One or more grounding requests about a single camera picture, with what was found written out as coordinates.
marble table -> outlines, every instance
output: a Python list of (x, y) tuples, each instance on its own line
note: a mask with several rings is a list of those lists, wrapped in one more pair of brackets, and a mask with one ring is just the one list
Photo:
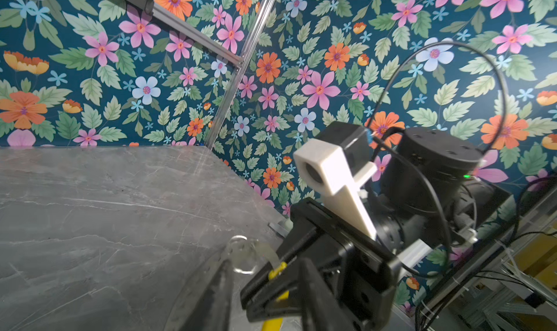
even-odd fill
[[(216, 248), (277, 247), (281, 219), (202, 146), (0, 149), (0, 330), (162, 330)], [(231, 330), (261, 329), (239, 306), (248, 279)]]

black cable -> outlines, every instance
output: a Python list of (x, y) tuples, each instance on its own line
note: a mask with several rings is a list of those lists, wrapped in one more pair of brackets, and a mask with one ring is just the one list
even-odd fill
[[(545, 234), (545, 235), (549, 235), (549, 236), (554, 236), (557, 234), (557, 232), (553, 232), (553, 233), (546, 233), (546, 232), (540, 232), (540, 231), (533, 231), (533, 232), (526, 232), (521, 234), (518, 237), (515, 237), (516, 232), (518, 231), (518, 226), (519, 226), (519, 221), (520, 221), (520, 203), (522, 201), (522, 198), (524, 196), (524, 194), (526, 193), (526, 191), (528, 190), (528, 188), (530, 188), (531, 186), (533, 186), (534, 184), (537, 184), (539, 182), (542, 181), (548, 181), (551, 179), (555, 179), (557, 178), (557, 176), (552, 175), (549, 177), (544, 177), (544, 178), (539, 178), (536, 179), (534, 181), (529, 182), (526, 187), (521, 191), (521, 193), (519, 194), (519, 197), (516, 201), (516, 213), (515, 213), (515, 218), (513, 219), (513, 223), (514, 223), (514, 230), (512, 232), (511, 237), (509, 238), (508, 242), (505, 244), (506, 246), (510, 245), (511, 243), (513, 243), (514, 241), (518, 240), (519, 238), (529, 235), (529, 234)], [(485, 240), (483, 243), (485, 245), (487, 245), (489, 241)], [(483, 268), (485, 268), (488, 264), (491, 263), (491, 261), (493, 261), (495, 258), (497, 258), (497, 256), (504, 251), (504, 247), (500, 247), (498, 248), (494, 253), (492, 253), (484, 262), (482, 262), (476, 269), (474, 272), (471, 272), (470, 274), (468, 274), (462, 282), (460, 282), (458, 284), (458, 287), (454, 288), (453, 290), (451, 290), (447, 296), (445, 296), (441, 301), (441, 306), (435, 311), (433, 317), (431, 317), (431, 319), (428, 319), (429, 322), (426, 324), (425, 327), (423, 327), (423, 325), (425, 324), (425, 318), (422, 318), (422, 320), (420, 321), (419, 319), (419, 315), (421, 313), (421, 309), (422, 306), (418, 305), (416, 306), (416, 310), (415, 310), (415, 315), (414, 315), (414, 319), (415, 319), (415, 329), (416, 331), (422, 331), (423, 329), (427, 330), (431, 324), (433, 323), (433, 321), (435, 320), (435, 318), (437, 317), (437, 315), (439, 315), (439, 313), (446, 307), (446, 305), (450, 302), (450, 300), (453, 298), (454, 295), (456, 295), (456, 293), (458, 293), (460, 291), (461, 286), (464, 286), (468, 281), (470, 281), (470, 279), (472, 279), (479, 271), (481, 271)]]
[(435, 190), (434, 190), (433, 186), (431, 185), (429, 180), (424, 176), (424, 174), (422, 174), (422, 172), (418, 169), (418, 167), (416, 167), (414, 164), (412, 164), (410, 161), (408, 161), (405, 157), (401, 156), (398, 152), (395, 152), (393, 149), (391, 149), (389, 146), (387, 146), (386, 143), (383, 142), (383, 140), (379, 139), (377, 136), (373, 136), (373, 140), (376, 143), (378, 143), (379, 145), (381, 145), (383, 148), (385, 148), (385, 150), (387, 150), (387, 152), (391, 153), (402, 164), (406, 165), (407, 167), (410, 167), (412, 170), (414, 170), (416, 172), (416, 174), (418, 175), (418, 178), (422, 180), (423, 184), (426, 186), (427, 190), (429, 191), (429, 194), (431, 195), (433, 205), (435, 206), (435, 210), (437, 212), (437, 216), (439, 217), (439, 221), (441, 223), (441, 227), (442, 227), (442, 230), (443, 230), (443, 242), (444, 242), (443, 245), (445, 245), (447, 250), (446, 250), (445, 262), (444, 262), (443, 268), (440, 272), (436, 272), (436, 274), (433, 274), (433, 275), (424, 275), (424, 274), (421, 274), (421, 273), (415, 271), (414, 269), (408, 267), (404, 263), (402, 263), (402, 267), (404, 269), (406, 269), (407, 271), (409, 271), (410, 273), (412, 273), (413, 275), (419, 276), (420, 278), (433, 278), (433, 277), (436, 277), (436, 276), (438, 276), (442, 273), (445, 273), (449, 269), (449, 264), (451, 262), (451, 259), (450, 259), (450, 257), (451, 257), (451, 232), (449, 230), (449, 223), (447, 222), (447, 219), (445, 218), (445, 215), (444, 215), (444, 212), (443, 212), (443, 207), (441, 206), (441, 202), (439, 201), (439, 198), (437, 197), (437, 194), (435, 193)]
[(443, 45), (463, 47), (463, 48), (466, 48), (466, 49), (468, 49), (472, 52), (477, 53), (478, 55), (483, 57), (489, 65), (491, 65), (492, 70), (495, 72), (495, 77), (497, 77), (497, 81), (499, 82), (499, 86), (501, 88), (501, 93), (502, 93), (502, 100), (503, 100), (503, 102), (502, 102), (503, 115), (501, 117), (501, 124), (499, 124), (499, 127), (497, 128), (497, 132), (495, 132), (495, 136), (493, 137), (493, 140), (485, 147), (485, 149), (483, 151), (483, 154), (486, 154), (491, 149), (491, 146), (493, 146), (493, 144), (495, 144), (495, 142), (497, 141), (497, 139), (499, 138), (499, 136), (503, 132), (503, 127), (504, 127), (505, 121), (507, 119), (507, 97), (509, 96), (509, 93), (508, 93), (508, 90), (507, 90), (507, 83), (505, 81), (505, 78), (501, 74), (501, 71), (499, 71), (497, 69), (495, 63), (491, 60), (491, 58), (489, 58), (483, 52), (480, 52), (478, 49), (476, 49), (474, 47), (471, 47), (466, 43), (455, 42), (455, 41), (435, 42), (435, 43), (431, 43), (431, 44), (428, 44), (428, 45), (422, 47), (420, 50), (415, 51), (412, 55), (410, 55), (408, 58), (406, 58), (406, 60), (404, 60), (404, 62), (397, 68), (397, 70), (394, 71), (393, 76), (390, 78), (390, 80), (387, 83), (385, 89), (381, 93), (381, 96), (379, 97), (379, 100), (375, 104), (375, 108), (373, 110), (372, 116), (369, 119), (369, 122), (370, 122), (369, 124), (371, 125), (371, 123), (373, 122), (373, 118), (375, 117), (375, 114), (379, 110), (379, 107), (381, 106), (381, 102), (383, 102), (383, 99), (385, 98), (386, 93), (389, 91), (390, 87), (393, 85), (395, 78), (402, 71), (402, 68), (404, 68), (410, 61), (412, 61), (412, 59), (414, 59), (414, 57), (418, 53), (420, 53), (422, 51), (425, 51), (426, 49), (429, 49), (429, 48), (432, 48), (432, 47), (443, 46)]

floral wallpaper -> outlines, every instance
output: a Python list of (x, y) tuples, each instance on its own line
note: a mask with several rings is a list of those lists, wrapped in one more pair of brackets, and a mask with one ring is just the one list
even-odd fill
[[(369, 121), (396, 68), (424, 45), (444, 39), (486, 52), (506, 77), (509, 114), (490, 66), (452, 46), (420, 52), (377, 112), (372, 129), (425, 126), (478, 146), (503, 135), (473, 174), (517, 195), (528, 181), (557, 168), (556, 0), (280, 0), (266, 23), (270, 44), (251, 58), (214, 151), (284, 216), (305, 197), (292, 154), (338, 120)], [(393, 146), (400, 136), (390, 136)], [(389, 163), (375, 160), (380, 180)], [(510, 199), (479, 237), (513, 216)], [(444, 248), (416, 269), (438, 271)], [(451, 260), (466, 254), (453, 249)], [(395, 302), (412, 313), (435, 279), (401, 280)]]
[[(156, 2), (234, 53), (259, 7)], [(202, 144), (233, 70), (124, 0), (0, 0), (0, 28), (0, 146)]]

metal pole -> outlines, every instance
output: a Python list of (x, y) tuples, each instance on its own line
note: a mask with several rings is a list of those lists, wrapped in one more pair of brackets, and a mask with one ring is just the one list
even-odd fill
[(213, 41), (206, 35), (202, 34), (201, 31), (198, 31), (190, 24), (182, 21), (177, 16), (175, 16), (168, 10), (164, 9), (162, 6), (158, 5), (157, 3), (155, 3), (153, 7), (153, 16), (158, 20), (160, 20), (161, 22), (165, 23), (166, 25), (170, 26), (170, 28), (173, 28), (178, 32), (182, 32), (187, 37), (190, 37), (195, 42), (198, 42), (199, 44), (201, 44), (201, 46), (203, 46), (205, 49), (209, 50), (210, 52), (223, 57), (229, 63), (232, 63), (235, 67), (240, 67), (240, 64), (242, 62), (240, 56), (237, 56), (231, 51), (225, 49), (217, 42)]
[(228, 87), (226, 88), (225, 95), (222, 98), (222, 102), (218, 108), (217, 114), (213, 119), (213, 125), (209, 131), (209, 135), (207, 135), (207, 138), (205, 140), (205, 146), (207, 146), (208, 149), (213, 149), (214, 142), (217, 140), (218, 133), (225, 122), (226, 114), (230, 109), (232, 100), (236, 95), (238, 85), (240, 84), (242, 77), (244, 76), (244, 73), (246, 73), (246, 70), (249, 66), (249, 59), (254, 53), (257, 42), (259, 42), (261, 31), (263, 31), (269, 13), (271, 13), (274, 5), (275, 0), (261, 0), (261, 9), (257, 14), (257, 19), (254, 22), (254, 27), (249, 33), (246, 42), (243, 45), (242, 52), (240, 53), (242, 62), (240, 63), (240, 67), (236, 68), (236, 70), (232, 74), (232, 78), (230, 78), (230, 82), (228, 83)]

small blue flower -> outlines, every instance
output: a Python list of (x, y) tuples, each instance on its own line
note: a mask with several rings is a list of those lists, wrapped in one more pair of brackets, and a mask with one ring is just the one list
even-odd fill
[(133, 88), (135, 88), (133, 80), (129, 80), (129, 82), (126, 81), (123, 82), (124, 82), (124, 89), (128, 89), (128, 91), (131, 91)]
[(549, 110), (547, 111), (547, 113), (553, 113), (554, 114), (553, 119), (557, 118), (557, 110)]
[(367, 31), (364, 31), (364, 33), (360, 36), (360, 39), (362, 42), (367, 42), (369, 41), (369, 38), (371, 37), (372, 33), (368, 33)]
[(423, 2), (423, 6), (424, 7), (429, 7), (429, 6), (432, 6), (434, 3), (435, 3), (435, 0), (425, 0)]
[(423, 94), (420, 94), (417, 98), (414, 98), (414, 101), (415, 101), (417, 104), (425, 104), (425, 103), (426, 103), (426, 99), (427, 99), (427, 96), (423, 96)]
[(519, 89), (519, 95), (517, 95), (517, 98), (521, 98), (523, 101), (528, 100), (529, 98), (534, 98), (534, 96), (532, 94), (530, 94), (531, 92), (533, 92), (534, 89), (533, 88), (529, 88), (529, 89)]
[(368, 106), (368, 109), (366, 111), (364, 111), (364, 113), (366, 114), (366, 117), (370, 117), (373, 113), (373, 109), (371, 106)]
[(139, 60), (143, 62), (143, 58), (147, 56), (147, 54), (142, 53), (141, 47), (138, 48), (138, 51), (131, 52), (134, 55), (134, 60)]
[(50, 71), (50, 74), (52, 77), (47, 79), (47, 81), (56, 82), (56, 86), (59, 86), (60, 83), (68, 83), (68, 81), (64, 79), (64, 77), (66, 77), (65, 73), (60, 73), (60, 75), (58, 75), (55, 71)]
[(19, 11), (19, 16), (22, 17), (23, 19), (27, 18), (27, 14), (31, 14), (31, 8), (32, 7), (37, 8), (37, 5), (35, 4), (35, 2), (29, 1), (26, 4), (23, 0), (16, 0), (16, 1), (17, 1), (17, 3), (10, 2), (10, 7), (16, 8), (16, 9), (21, 9)]
[(287, 22), (290, 20), (290, 12), (285, 13), (282, 17), (282, 21)]
[(434, 10), (433, 14), (435, 15), (433, 20), (438, 19), (439, 21), (443, 21), (443, 18), (449, 15), (449, 12), (445, 12), (445, 7), (441, 7), (440, 10)]
[(422, 47), (422, 41), (418, 41), (418, 43), (412, 42), (412, 46), (410, 47), (410, 50), (417, 51), (421, 47)]
[(141, 99), (131, 102), (131, 109), (132, 110), (135, 110), (136, 112), (139, 112), (139, 110), (142, 109), (142, 108), (143, 108), (143, 105), (141, 104)]
[(118, 43), (120, 43), (123, 47), (126, 44), (130, 44), (130, 38), (128, 36), (126, 36), (126, 34), (124, 32), (122, 32), (120, 34), (120, 37), (118, 38)]
[(511, 61), (512, 59), (510, 57), (505, 59), (503, 55), (499, 55), (495, 60), (495, 65), (497, 66), (498, 70), (506, 69), (511, 65)]
[(421, 70), (422, 67), (423, 67), (423, 63), (419, 64), (418, 66), (412, 64), (412, 69), (408, 71), (408, 74), (412, 75), (413, 77), (416, 77), (418, 75), (423, 75), (423, 71)]
[(35, 22), (37, 24), (40, 24), (43, 19), (46, 20), (46, 21), (52, 21), (52, 19), (48, 15), (46, 15), (46, 13), (50, 12), (50, 9), (48, 7), (42, 7), (40, 9), (38, 9), (35, 2), (27, 2), (27, 5), (30, 8), (27, 13), (29, 13), (29, 15), (35, 17)]
[(465, 29), (462, 32), (458, 32), (456, 34), (458, 37), (456, 38), (459, 41), (466, 42), (466, 38), (470, 37), (471, 35), (468, 33), (468, 29)]

